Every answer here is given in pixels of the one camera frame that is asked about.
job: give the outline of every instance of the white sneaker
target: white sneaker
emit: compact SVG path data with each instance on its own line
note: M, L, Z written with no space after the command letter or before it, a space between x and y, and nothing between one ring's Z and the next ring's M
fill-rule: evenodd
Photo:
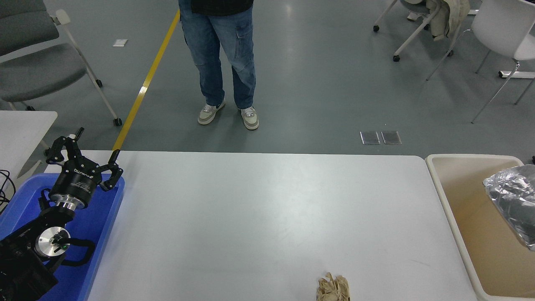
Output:
M205 104L204 108L202 108L201 112L199 113L199 118L197 119L197 121L202 125L211 123L214 117L216 116L217 111L219 111L224 106L225 106L224 99L223 99L223 102L218 107L209 106L208 104Z
M243 118L243 124L247 130L256 130L258 128L258 115L253 107L247 109L240 109L241 118Z
M409 15L407 16L407 20L416 21L416 20L418 20L419 17L420 17L420 15L418 15L417 13L409 11Z

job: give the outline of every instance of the blue jeans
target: blue jeans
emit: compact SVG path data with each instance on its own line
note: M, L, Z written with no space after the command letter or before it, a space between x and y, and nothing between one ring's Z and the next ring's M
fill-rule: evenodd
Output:
M253 60L253 8L231 16L192 13L191 0L179 0L180 22L186 44L200 75L206 104L218 106L225 97L219 49L232 65L234 102L239 109L253 105L256 86Z

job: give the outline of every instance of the white desk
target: white desk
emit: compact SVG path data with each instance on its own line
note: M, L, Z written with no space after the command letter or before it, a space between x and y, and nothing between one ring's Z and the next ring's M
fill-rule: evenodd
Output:
M57 117L56 112L0 111L0 169L15 179Z
M121 152L119 165L90 301L315 300L326 272L353 300L476 300L418 157Z

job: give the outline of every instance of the electrical wire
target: electrical wire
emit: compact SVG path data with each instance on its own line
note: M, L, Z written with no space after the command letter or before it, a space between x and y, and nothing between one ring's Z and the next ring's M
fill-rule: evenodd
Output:
M13 187L13 195L15 195L15 192L17 192L17 189L15 188L15 183L13 183L13 180L10 178L11 173L9 170L0 169L0 175L3 175L5 177L4 182L2 183L2 186L0 186L0 206L7 204L11 201L11 199L8 199L5 195L5 189L6 184L9 182L11 186ZM6 209L7 205L5 205L2 210L0 210L0 214L4 213L4 210Z

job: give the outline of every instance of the jacket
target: jacket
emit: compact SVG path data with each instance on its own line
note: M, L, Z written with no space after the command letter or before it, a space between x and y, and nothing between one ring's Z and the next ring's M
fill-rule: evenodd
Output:
M461 23L470 11L468 0L427 0L426 6L432 13L442 1L438 14L431 20L431 34L438 41L445 36L455 41L461 29Z
M194 13L208 16L230 16L251 8L253 0L192 0Z

